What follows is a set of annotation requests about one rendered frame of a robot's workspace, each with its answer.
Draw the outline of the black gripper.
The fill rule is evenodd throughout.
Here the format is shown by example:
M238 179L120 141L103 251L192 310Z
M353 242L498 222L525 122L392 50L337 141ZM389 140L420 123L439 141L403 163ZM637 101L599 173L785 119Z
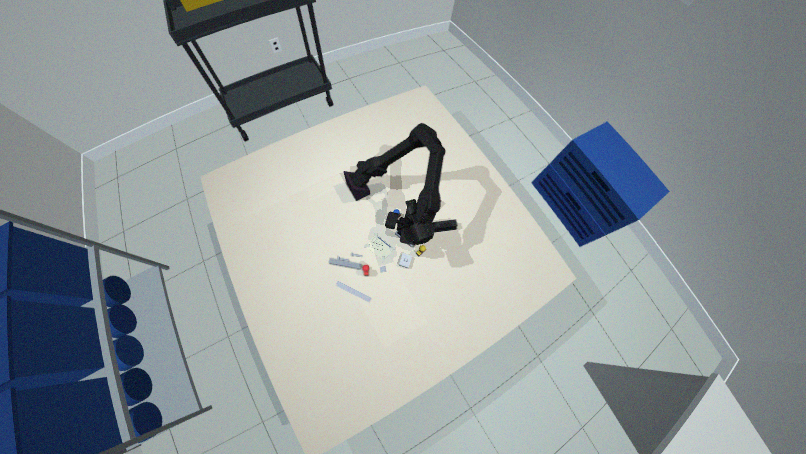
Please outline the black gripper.
M395 229L395 225L397 223L397 231L401 232L401 226L402 225L405 225L407 227L412 226L412 225L408 224L405 221L405 218L403 218L403 217L400 217L399 220L398 220L398 215L399 215L398 213L394 213L394 212L390 211L388 213L388 216L387 216L387 219L386 219L385 227L389 228L389 229ZM435 223L428 223L428 224L429 224L430 229L431 229L431 231L432 231L432 233L434 235L435 228L436 228Z

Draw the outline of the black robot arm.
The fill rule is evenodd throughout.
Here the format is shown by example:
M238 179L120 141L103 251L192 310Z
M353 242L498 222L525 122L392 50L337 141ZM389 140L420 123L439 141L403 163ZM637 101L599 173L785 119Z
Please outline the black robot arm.
M395 145L381 156L371 157L366 161L358 161L357 170L349 175L355 186L366 187L371 176L382 176L387 173L389 165L402 158L415 148L427 147L430 151L425 185L418 200L405 201L407 205L405 221L412 225L401 226L400 242L409 245L420 245L428 242L433 233L428 223L432 223L441 207L439 192L442 175L442 163L445 149L437 137L435 130L424 123L418 124L407 139ZM423 215L429 214L428 216Z

